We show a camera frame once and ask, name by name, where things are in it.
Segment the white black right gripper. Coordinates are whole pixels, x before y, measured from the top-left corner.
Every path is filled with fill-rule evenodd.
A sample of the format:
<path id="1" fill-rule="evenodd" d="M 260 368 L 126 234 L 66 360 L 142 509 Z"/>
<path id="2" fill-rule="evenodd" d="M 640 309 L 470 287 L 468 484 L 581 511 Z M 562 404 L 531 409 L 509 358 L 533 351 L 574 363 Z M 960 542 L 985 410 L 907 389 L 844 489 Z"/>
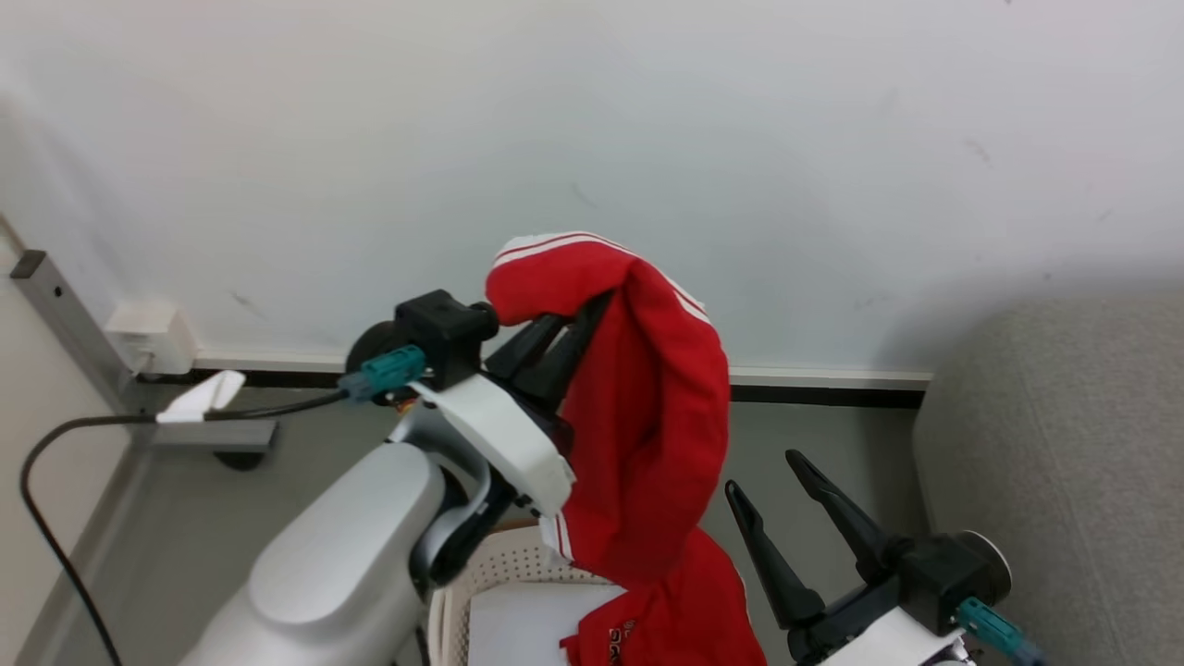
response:
<path id="1" fill-rule="evenodd" d="M 807 497 L 832 519 L 867 583 L 825 607 L 766 534 L 762 517 L 740 485 L 726 484 L 736 529 L 773 617 L 787 630 L 796 666 L 980 666 L 964 642 L 964 630 L 935 634 L 900 606 L 901 583 L 894 574 L 912 539 L 880 527 L 803 452 L 786 452 L 786 462 Z"/>

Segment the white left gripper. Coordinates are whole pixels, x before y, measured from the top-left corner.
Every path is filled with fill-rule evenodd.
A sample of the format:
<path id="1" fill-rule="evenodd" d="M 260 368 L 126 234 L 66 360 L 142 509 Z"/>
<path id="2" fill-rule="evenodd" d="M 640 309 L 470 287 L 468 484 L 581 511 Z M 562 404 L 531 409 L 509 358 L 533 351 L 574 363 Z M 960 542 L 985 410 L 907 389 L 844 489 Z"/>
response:
<path id="1" fill-rule="evenodd" d="M 538 409 L 556 412 L 613 296 L 613 292 L 601 292 L 574 315 L 538 316 L 485 358 L 487 373 L 515 376 L 522 370 L 522 393 Z M 410 388 L 435 404 L 449 425 L 520 497 L 532 499 L 540 513 L 554 517 L 564 510 L 574 488 L 574 472 L 551 435 L 506 389 L 482 374 L 452 388 L 427 388 L 424 382 L 412 382 Z"/>

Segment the red garment with white stripes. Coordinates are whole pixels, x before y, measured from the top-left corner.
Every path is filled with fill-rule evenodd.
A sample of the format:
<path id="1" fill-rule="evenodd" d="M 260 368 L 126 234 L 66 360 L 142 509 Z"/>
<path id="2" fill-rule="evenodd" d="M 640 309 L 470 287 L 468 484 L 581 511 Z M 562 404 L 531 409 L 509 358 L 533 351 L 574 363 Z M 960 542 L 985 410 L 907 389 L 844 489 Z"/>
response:
<path id="1" fill-rule="evenodd" d="M 701 529 L 729 443 L 722 341 L 697 300 L 614 241 L 508 241 L 485 281 L 498 319 L 575 315 L 609 294 L 561 414 L 575 473 L 538 521 L 553 551 L 620 585 L 559 643 L 564 666 L 767 666 L 744 577 Z"/>

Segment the cream perforated laundry basket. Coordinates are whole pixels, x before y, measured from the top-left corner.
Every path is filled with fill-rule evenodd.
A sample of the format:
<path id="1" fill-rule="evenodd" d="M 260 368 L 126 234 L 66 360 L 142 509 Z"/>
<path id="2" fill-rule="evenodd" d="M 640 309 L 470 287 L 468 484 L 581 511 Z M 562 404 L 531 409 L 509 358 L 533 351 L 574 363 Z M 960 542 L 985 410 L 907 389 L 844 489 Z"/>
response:
<path id="1" fill-rule="evenodd" d="M 458 577 L 431 596 L 425 640 L 427 666 L 466 666 L 471 598 L 491 587 L 514 582 L 613 585 L 562 561 L 546 547 L 538 526 L 488 536 Z"/>

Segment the white and black baseboard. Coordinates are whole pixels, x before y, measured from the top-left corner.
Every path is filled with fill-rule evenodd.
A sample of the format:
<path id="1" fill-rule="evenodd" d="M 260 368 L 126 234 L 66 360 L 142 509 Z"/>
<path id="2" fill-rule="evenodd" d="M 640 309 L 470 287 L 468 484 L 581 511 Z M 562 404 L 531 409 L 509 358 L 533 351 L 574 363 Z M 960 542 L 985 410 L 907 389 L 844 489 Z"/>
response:
<path id="1" fill-rule="evenodd" d="M 143 372 L 144 385 L 189 385 L 215 371 L 247 376 L 247 388 L 329 389 L 345 370 L 345 358 L 296 353 L 200 352 L 187 374 Z M 850 369 L 733 366 L 731 401 L 868 409 L 910 409 L 922 404 L 931 372 Z"/>

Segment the white flat sheet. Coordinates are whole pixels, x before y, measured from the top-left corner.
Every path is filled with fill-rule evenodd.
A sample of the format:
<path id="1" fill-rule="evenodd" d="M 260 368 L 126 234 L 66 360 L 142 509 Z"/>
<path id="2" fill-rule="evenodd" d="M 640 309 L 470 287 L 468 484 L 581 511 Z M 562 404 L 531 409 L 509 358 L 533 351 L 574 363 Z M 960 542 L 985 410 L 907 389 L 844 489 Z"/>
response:
<path id="1" fill-rule="evenodd" d="M 466 666 L 571 666 L 561 642 L 624 594 L 618 585 L 514 582 L 474 596 Z"/>

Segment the white wall socket box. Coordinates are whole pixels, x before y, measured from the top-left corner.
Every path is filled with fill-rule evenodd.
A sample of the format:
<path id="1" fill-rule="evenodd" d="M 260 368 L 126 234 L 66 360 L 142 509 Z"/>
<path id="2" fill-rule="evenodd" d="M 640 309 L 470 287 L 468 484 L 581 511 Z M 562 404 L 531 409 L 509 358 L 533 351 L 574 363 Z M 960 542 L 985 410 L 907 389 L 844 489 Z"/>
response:
<path id="1" fill-rule="evenodd" d="M 188 374 L 198 346 L 181 310 L 161 302 L 126 302 L 103 325 L 107 341 L 131 374 Z"/>

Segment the grey metal frame post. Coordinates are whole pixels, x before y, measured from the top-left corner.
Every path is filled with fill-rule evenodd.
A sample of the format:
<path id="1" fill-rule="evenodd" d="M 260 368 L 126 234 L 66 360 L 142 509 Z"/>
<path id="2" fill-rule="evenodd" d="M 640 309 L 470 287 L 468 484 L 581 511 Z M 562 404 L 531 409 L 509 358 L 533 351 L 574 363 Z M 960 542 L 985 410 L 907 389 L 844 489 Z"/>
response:
<path id="1" fill-rule="evenodd" d="M 137 383 L 47 252 L 18 252 L 9 278 L 54 332 L 56 340 L 97 389 L 107 408 L 116 414 L 156 412 L 160 398 L 156 388 Z M 134 438 L 154 450 L 272 452 L 277 434 L 278 421 L 263 420 L 166 425 L 161 434 L 148 425 L 144 434 Z"/>

